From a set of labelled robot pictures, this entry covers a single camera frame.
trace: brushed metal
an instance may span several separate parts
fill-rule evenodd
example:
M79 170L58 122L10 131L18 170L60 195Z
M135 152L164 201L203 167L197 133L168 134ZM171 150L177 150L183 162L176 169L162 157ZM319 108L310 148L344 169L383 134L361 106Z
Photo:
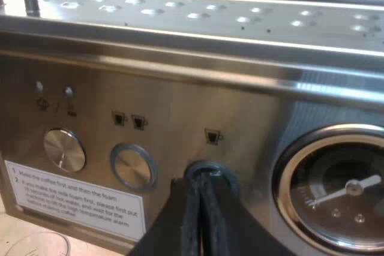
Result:
M64 129L53 129L44 136L44 148L48 157L60 169L77 172L85 165L85 153L80 141Z

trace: pressure gauge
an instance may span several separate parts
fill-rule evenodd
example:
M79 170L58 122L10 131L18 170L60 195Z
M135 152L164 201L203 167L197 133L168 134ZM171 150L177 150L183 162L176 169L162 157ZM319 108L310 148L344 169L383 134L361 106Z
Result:
M336 125L307 135L283 155L274 178L276 203L314 246L332 254L384 251L383 131ZM310 143L303 145L305 139Z

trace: perforated metal surface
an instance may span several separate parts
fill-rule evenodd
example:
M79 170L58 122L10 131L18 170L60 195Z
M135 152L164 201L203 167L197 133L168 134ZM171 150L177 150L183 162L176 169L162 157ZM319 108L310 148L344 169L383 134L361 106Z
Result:
M287 1L39 0L45 19L382 51L384 8ZM17 6L23 5L19 0ZM20 13L12 4L9 14Z

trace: round button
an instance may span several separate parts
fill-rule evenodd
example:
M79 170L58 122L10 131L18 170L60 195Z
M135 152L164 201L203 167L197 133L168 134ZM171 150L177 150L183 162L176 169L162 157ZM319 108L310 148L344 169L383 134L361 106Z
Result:
M147 151L139 145L116 145L112 150L110 163L116 177L131 189L149 190L156 182L155 164Z
M85 165L85 153L76 136L64 129L53 129L44 136L44 148L48 157L60 169L77 172Z

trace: stainless steel panel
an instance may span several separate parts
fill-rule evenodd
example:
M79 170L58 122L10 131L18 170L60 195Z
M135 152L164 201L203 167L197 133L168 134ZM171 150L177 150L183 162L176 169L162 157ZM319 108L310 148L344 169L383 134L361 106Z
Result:
M169 194L171 178L182 176L192 162L205 159L225 165L236 175L242 202L278 240L299 255L322 255L292 233L277 212L271 192L274 164L287 145L313 129L384 121L382 97L371 99L369 109L361 108L365 96L381 95L384 87L382 73L373 74L369 65L362 72L271 63L272 73L272 66L268 69L257 58L3 33L1 39L5 37L7 41L0 44L1 61L6 64L1 67L1 97L7 103L0 112L7 119L0 132L2 159L138 194L144 200L148 227ZM271 79L264 78L268 73ZM52 109L45 112L35 103L39 97L36 81L43 83L44 98L51 103ZM284 91L288 83L312 83L316 88L301 93L292 88ZM76 95L71 100L63 95L68 85ZM329 85L341 90L329 95ZM342 92L357 88L364 93L361 99ZM308 98L320 103L308 102ZM68 104L76 109L76 118L67 115ZM134 129L132 123L115 126L112 111L142 115L149 125L144 131ZM70 129L82 141L88 156L83 170L65 174L47 159L43 136L52 127ZM217 146L207 144L207 128L223 135ZM153 191L132 191L114 176L109 156L121 142L138 144L153 157L158 168ZM15 209L4 163L0 165L9 214L115 251L127 251L124 239L30 209Z

